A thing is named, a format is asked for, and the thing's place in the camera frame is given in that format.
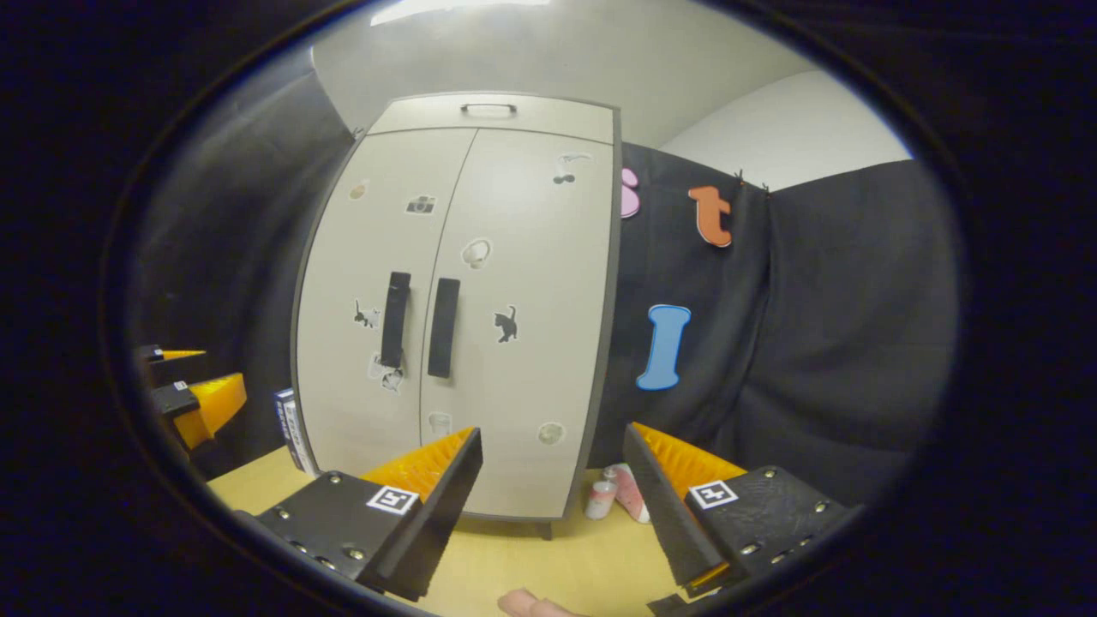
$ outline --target black fabric backdrop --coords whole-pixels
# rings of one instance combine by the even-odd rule
[[[150,206],[136,338],[244,372],[248,403],[217,435],[237,465],[282,445],[272,394],[291,385],[297,267],[352,143],[297,58],[213,110]],[[868,498],[921,439],[953,352],[953,245],[932,177],[901,161],[767,197],[642,146],[625,144],[623,162],[641,209],[622,221],[589,464],[619,462],[636,420],[743,467],[782,465],[840,502]],[[730,247],[698,232],[688,191],[701,186],[732,204]],[[644,391],[654,304],[692,317],[679,383]]]

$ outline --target cabinet top handle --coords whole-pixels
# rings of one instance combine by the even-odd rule
[[[468,113],[468,108],[473,106],[507,108],[510,110],[510,113],[518,113],[518,105],[513,103],[465,103],[461,105],[461,111]]]

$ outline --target blue letter i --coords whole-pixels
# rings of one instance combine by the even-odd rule
[[[682,328],[689,323],[690,312],[685,306],[656,304],[647,312],[647,318],[655,324],[652,334],[652,351],[647,357],[647,370],[636,379],[641,390],[666,390],[678,383],[675,364],[678,363],[678,347],[682,341]]]

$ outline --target ceiling light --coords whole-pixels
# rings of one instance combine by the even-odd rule
[[[370,25],[378,25],[385,22],[407,18],[417,13],[428,11],[440,11],[456,9],[459,7],[487,7],[490,4],[523,4],[536,7],[547,4],[548,0],[400,0],[396,4],[378,12],[370,20]]]

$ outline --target cabinet door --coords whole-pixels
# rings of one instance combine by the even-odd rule
[[[421,405],[425,441],[483,430],[484,465],[466,513],[563,516],[590,405],[615,216],[612,146],[483,128],[473,141],[433,283],[460,281],[451,372],[425,372]]]
[[[298,291],[297,400],[317,464],[358,475],[419,447],[427,296],[473,128],[366,136],[320,215]],[[393,272],[410,274],[399,372],[378,363]]]

